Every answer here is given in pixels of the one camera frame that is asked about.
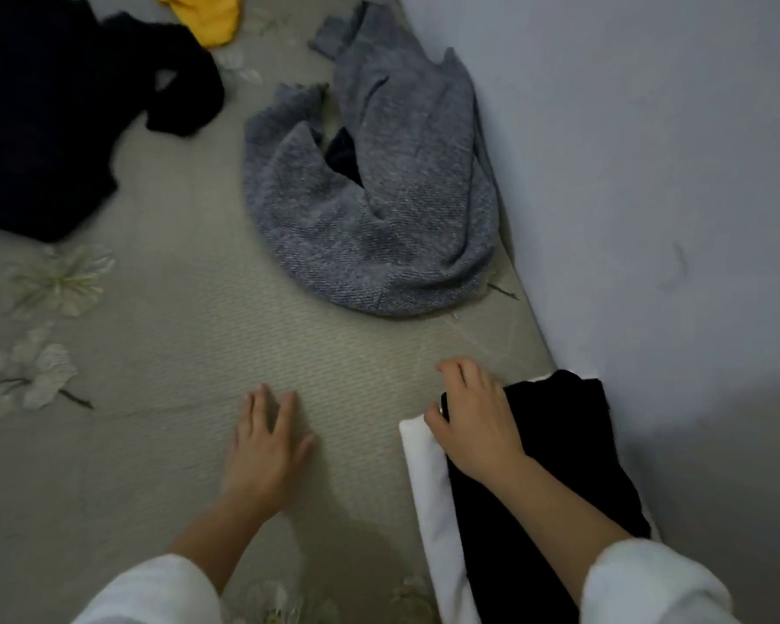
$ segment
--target person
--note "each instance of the person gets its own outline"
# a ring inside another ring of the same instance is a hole
[[[454,358],[437,369],[451,421],[432,403],[428,427],[451,461],[517,518],[585,624],[736,624],[728,591],[706,568],[633,539],[523,452],[503,386],[485,368]],[[282,398],[270,430],[271,399],[265,385],[245,398],[213,506],[167,554],[116,577],[74,624],[220,622],[219,595],[260,527],[289,502],[316,442],[295,438],[294,393]]]

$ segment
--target crumpled gray clothing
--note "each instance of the crumpled gray clothing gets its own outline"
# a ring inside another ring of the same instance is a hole
[[[302,286],[351,309],[416,315],[468,298],[487,280],[498,215],[473,152],[465,67],[451,49],[428,61],[369,3],[329,19],[311,45],[336,62],[364,187],[319,150],[325,87],[281,85],[245,130],[245,196],[263,239]]]

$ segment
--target person's left hand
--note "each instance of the person's left hand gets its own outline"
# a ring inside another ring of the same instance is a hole
[[[266,424],[271,394],[261,385],[246,396],[225,465],[222,496],[260,524],[280,512],[292,496],[315,438],[296,442],[292,435],[296,397],[286,393],[274,430]]]

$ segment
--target forearm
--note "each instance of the forearm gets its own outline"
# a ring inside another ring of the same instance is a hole
[[[555,570],[575,604],[606,547],[631,538],[528,456],[517,458],[489,489],[509,509]]]
[[[263,523],[230,498],[221,497],[174,539],[168,553],[190,560],[222,594],[245,548]]]

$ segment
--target hand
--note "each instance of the hand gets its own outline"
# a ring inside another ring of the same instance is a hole
[[[442,361],[447,422],[431,403],[425,422],[448,458],[487,488],[525,457],[506,393],[483,367],[466,358]]]
[[[222,498],[261,525],[289,502],[303,463],[315,439],[293,440],[296,397],[286,393],[274,430],[269,431],[266,410],[269,388],[261,385],[246,396],[225,465]]]

